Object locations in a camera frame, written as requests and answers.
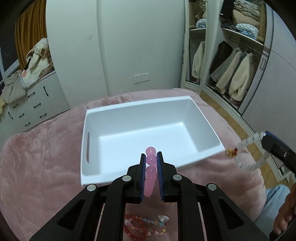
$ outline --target white plastic bin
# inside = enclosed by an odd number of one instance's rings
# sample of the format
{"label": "white plastic bin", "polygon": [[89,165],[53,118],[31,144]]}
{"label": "white plastic bin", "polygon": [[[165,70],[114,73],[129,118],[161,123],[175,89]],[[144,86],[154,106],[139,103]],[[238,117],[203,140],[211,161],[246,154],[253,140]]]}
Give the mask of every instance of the white plastic bin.
{"label": "white plastic bin", "polygon": [[176,167],[225,150],[190,96],[94,108],[84,121],[81,184],[109,183],[125,175],[149,146]]}

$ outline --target wooden floor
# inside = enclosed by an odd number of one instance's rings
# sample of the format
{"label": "wooden floor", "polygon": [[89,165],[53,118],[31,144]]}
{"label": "wooden floor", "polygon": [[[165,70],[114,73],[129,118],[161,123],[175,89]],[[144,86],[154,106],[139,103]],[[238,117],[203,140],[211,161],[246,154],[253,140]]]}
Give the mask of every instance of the wooden floor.
{"label": "wooden floor", "polygon": [[[247,133],[243,130],[243,128],[216,101],[214,101],[203,91],[201,92],[200,96],[208,105],[213,107],[228,122],[228,124],[234,129],[234,131],[237,133],[241,140],[244,140],[248,137]],[[256,145],[252,144],[249,145],[247,148],[253,156],[253,158],[255,159],[255,161],[259,161],[259,159],[262,157],[262,154],[260,153]],[[260,169],[264,179],[265,187],[267,189],[275,187],[278,184],[284,184],[291,189],[293,185],[291,178],[289,183],[286,179],[283,179],[282,181],[277,183],[268,164],[264,164]]]}

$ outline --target beige fluffy jacket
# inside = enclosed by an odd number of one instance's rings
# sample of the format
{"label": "beige fluffy jacket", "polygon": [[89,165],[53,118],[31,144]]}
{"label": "beige fluffy jacket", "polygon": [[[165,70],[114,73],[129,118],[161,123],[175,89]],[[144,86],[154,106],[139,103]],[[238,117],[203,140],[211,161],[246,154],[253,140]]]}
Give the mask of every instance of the beige fluffy jacket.
{"label": "beige fluffy jacket", "polygon": [[221,78],[218,80],[216,87],[221,91],[221,92],[225,92],[225,87],[228,84],[228,82],[230,81],[237,65],[239,64],[239,59],[240,56],[242,55],[242,51],[239,51],[236,53],[236,55],[234,56],[234,58],[232,59],[230,65],[228,66],[228,68],[226,69],[226,71],[224,72],[224,74],[221,76]]}
{"label": "beige fluffy jacket", "polygon": [[232,77],[228,93],[233,99],[237,101],[243,100],[245,92],[254,77],[254,72],[255,64],[252,61],[252,54],[248,54],[241,61]]}
{"label": "beige fluffy jacket", "polygon": [[203,60],[203,55],[204,55],[204,50],[205,50],[205,42],[200,42],[200,45],[193,57],[192,61],[192,71],[191,75],[196,78],[200,79],[200,71],[202,68],[202,60]]}

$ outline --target bed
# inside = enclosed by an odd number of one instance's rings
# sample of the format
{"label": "bed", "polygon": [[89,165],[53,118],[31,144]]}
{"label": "bed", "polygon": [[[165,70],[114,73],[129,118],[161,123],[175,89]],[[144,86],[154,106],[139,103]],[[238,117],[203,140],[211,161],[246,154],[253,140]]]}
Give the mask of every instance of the bed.
{"label": "bed", "polygon": [[[225,148],[234,147],[240,141],[228,123],[190,90],[139,91],[80,105],[29,132],[10,137],[5,143],[0,153],[0,211],[5,219],[0,217],[0,235],[6,232],[6,236],[1,240],[15,241],[15,237],[19,241],[29,240],[83,189],[79,176],[80,149],[87,109],[168,96],[191,96]],[[244,164],[255,163],[247,149],[241,157]],[[260,170],[242,171],[224,153],[183,167],[178,173],[197,184],[216,183],[252,220],[258,217],[265,204],[266,190]],[[177,240],[176,205],[162,203],[157,188],[141,205],[128,204],[126,213],[152,219],[160,214],[168,215],[168,232],[147,240]]]}

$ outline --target bin handle slot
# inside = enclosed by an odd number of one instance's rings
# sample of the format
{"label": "bin handle slot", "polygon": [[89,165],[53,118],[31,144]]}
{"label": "bin handle slot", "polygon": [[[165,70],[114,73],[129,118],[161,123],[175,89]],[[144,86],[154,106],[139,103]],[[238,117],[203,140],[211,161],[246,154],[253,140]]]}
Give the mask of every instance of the bin handle slot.
{"label": "bin handle slot", "polygon": [[89,163],[89,135],[90,133],[87,133],[87,142],[86,142],[86,161]]}

